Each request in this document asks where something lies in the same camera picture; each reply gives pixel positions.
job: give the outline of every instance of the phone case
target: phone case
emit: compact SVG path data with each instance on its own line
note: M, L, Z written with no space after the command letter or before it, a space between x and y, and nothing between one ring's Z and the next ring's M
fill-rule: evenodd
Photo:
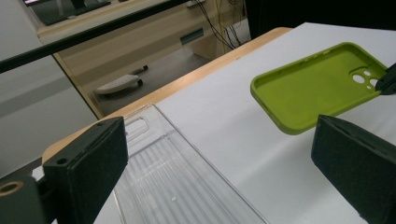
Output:
M253 78L250 92L284 133L302 133L318 115L336 116L380 94L387 67L353 43L341 43Z

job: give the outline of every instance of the clear plastic tray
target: clear plastic tray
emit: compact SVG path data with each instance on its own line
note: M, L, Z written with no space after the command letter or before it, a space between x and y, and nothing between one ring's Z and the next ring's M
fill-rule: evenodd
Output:
M268 223L155 105L125 117L123 223Z

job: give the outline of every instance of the ribbed plastic surface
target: ribbed plastic surface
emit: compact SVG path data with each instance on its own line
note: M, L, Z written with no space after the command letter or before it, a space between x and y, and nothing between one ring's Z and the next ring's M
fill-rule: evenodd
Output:
M126 130L131 156L115 188L124 223L267 223L154 105Z

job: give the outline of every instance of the black bar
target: black bar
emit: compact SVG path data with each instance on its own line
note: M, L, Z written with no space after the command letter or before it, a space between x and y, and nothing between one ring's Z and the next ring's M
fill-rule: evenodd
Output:
M107 34L133 22L141 21L149 16L155 15L166 9L175 7L185 2L187 2L187 0L170 0L157 6L149 7L145 10L115 19L114 21L109 21L102 25L93 27L89 30L83 31L79 34L71 35L43 47L32 49L9 59L5 59L0 62L0 74L17 68L19 66L25 65L27 63L42 59L61 50L71 48L77 44L93 39L99 35Z

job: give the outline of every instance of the white tabletop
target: white tabletop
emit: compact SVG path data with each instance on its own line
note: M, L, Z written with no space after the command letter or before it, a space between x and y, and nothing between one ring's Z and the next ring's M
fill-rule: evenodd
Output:
M366 223L312 162L315 129L282 133L249 91L255 76L341 42L396 62L396 32L305 23L157 106L271 223ZM395 107L379 96L338 118L396 145Z

